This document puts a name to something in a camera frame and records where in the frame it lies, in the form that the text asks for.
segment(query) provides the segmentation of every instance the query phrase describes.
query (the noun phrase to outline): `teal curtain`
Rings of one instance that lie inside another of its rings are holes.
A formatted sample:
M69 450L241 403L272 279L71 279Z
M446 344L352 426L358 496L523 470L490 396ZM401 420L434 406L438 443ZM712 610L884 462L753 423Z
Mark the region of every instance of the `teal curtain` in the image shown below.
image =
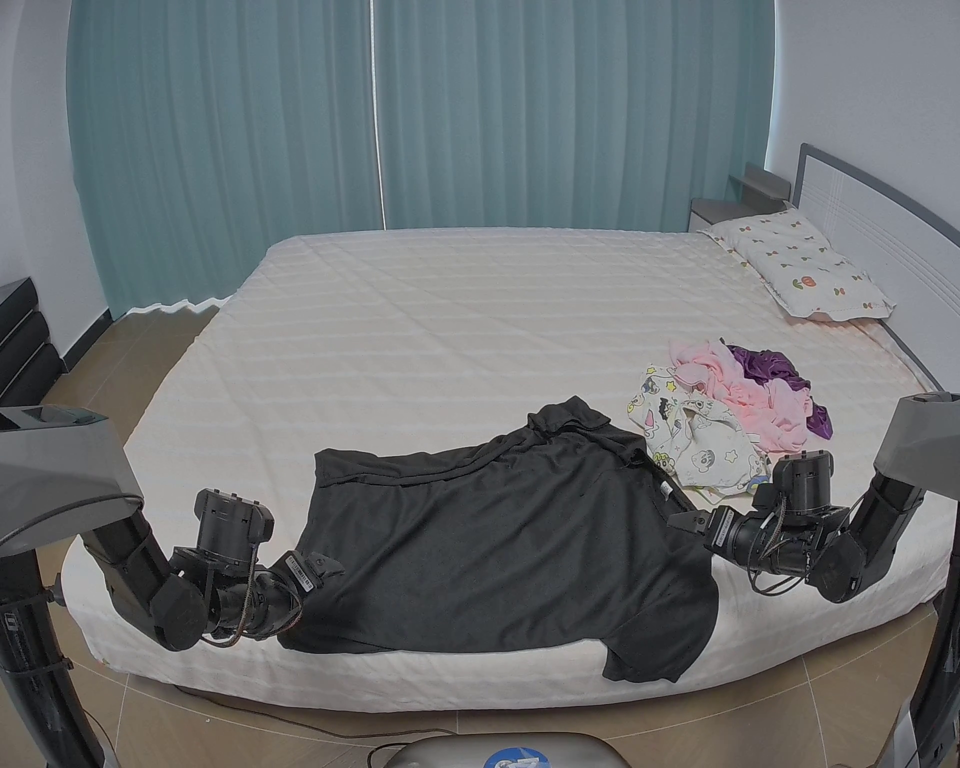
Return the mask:
M382 226L368 0L73 0L67 109L114 316Z
M375 0L386 226L685 230L763 164L773 0Z

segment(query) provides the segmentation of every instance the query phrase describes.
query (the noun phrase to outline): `white bed sheet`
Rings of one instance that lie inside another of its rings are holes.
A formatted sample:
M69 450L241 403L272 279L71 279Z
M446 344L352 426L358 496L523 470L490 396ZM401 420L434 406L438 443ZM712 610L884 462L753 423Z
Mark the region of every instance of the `white bed sheet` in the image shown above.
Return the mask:
M702 234L436 229L297 237L272 247L160 386L127 443L164 551L192 545L203 487L267 504L270 563L293 547L328 446L380 454L478 444L579 395L625 429L667 341L723 336L781 349L830 411L833 497L852 502L899 397L921 389L853 324L786 318L752 272ZM928 496L889 575L845 605L802 586L751 592L714 559L712 638L676 684L605 680L596 640L502 654L312 656L275 640L183 653L115 613L79 541L63 586L94 656L168 683L298 707L537 708L661 696L740 679L929 599L946 578L953 510Z

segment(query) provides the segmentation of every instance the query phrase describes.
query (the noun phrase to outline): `tiled floor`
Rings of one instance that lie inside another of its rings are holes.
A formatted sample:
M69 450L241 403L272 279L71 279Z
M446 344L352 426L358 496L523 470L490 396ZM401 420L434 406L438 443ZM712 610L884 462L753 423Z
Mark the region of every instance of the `tiled floor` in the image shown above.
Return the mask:
M153 393L214 310L134 315L111 327L48 401L110 416L126 440ZM69 542L46 547L47 583ZM384 739L333 738L261 714L239 712L164 684L119 674L95 661L69 614L51 611L84 707L117 744L125 768L279 768L366 765ZM873 762L924 663L936 617L929 606L748 680L697 693L610 707L532 711L359 715L284 709L252 702L289 720L337 732L439 727L458 732L563 730L607 739L636 768L825 768ZM36 748L0 693L0 765L42 766ZM375 765L386 756L378 755Z

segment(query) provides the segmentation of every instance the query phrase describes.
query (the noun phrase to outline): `pillowcase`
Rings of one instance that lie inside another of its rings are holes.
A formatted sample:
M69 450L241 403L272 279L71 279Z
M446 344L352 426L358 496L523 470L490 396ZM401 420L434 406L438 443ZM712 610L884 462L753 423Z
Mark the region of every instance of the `pillowcase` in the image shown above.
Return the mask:
M894 303L870 277L830 247L796 208L720 222L701 232L749 264L795 318L842 322L886 318Z

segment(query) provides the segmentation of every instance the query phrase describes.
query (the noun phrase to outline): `blue round sticker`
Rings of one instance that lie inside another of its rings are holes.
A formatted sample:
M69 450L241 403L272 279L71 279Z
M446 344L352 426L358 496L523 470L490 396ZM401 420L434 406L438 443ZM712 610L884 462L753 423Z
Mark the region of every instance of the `blue round sticker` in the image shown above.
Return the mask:
M528 747L507 747L487 758L483 768L550 768L546 755Z

